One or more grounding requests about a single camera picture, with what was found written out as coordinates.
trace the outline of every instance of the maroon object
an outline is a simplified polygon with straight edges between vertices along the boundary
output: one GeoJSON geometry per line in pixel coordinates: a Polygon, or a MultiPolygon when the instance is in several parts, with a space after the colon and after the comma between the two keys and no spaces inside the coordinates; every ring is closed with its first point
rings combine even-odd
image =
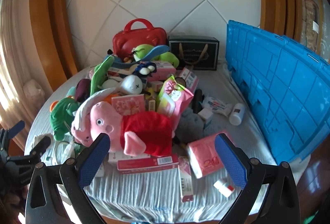
{"type": "Polygon", "coordinates": [[[146,19],[133,19],[127,23],[123,31],[113,37],[113,53],[123,60],[125,57],[130,57],[133,48],[139,45],[166,45],[166,38],[163,28],[155,28],[146,19]],[[141,22],[146,28],[131,30],[134,22],[141,22]]]}
{"type": "Polygon", "coordinates": [[[75,100],[82,103],[90,97],[90,83],[91,80],[87,78],[81,79],[78,82],[75,88],[75,100]]]}

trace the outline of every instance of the black box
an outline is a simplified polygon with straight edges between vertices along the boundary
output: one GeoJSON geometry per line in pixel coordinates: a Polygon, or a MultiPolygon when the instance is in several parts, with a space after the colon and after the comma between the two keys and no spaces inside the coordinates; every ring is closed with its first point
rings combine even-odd
{"type": "Polygon", "coordinates": [[[192,65],[194,70],[217,70],[219,41],[216,38],[170,35],[168,42],[170,52],[176,55],[180,61],[178,69],[192,65]]]}

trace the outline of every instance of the long red box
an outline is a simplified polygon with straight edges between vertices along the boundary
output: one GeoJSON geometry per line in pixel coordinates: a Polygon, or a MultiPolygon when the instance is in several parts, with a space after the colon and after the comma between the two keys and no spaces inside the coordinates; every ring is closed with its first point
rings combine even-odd
{"type": "Polygon", "coordinates": [[[121,174],[136,174],[174,169],[178,168],[178,164],[178,156],[172,154],[166,157],[121,160],[117,162],[117,169],[121,174]]]}

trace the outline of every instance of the white bottle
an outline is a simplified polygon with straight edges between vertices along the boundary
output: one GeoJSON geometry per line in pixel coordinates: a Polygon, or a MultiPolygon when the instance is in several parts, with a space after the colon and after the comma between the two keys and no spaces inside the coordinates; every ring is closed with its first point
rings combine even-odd
{"type": "Polygon", "coordinates": [[[242,103],[237,103],[234,106],[233,111],[229,116],[229,122],[232,125],[236,125],[236,126],[240,125],[241,122],[243,121],[244,113],[245,113],[245,105],[242,103]]]}

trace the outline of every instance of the red handle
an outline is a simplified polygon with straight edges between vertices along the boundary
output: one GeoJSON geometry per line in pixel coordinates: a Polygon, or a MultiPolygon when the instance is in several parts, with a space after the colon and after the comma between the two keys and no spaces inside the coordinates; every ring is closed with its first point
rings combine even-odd
{"type": "Polygon", "coordinates": [[[144,25],[146,25],[146,29],[151,31],[153,29],[153,25],[146,19],[133,19],[130,22],[128,22],[124,28],[123,32],[129,32],[132,28],[133,23],[135,22],[141,22],[144,25]]]}

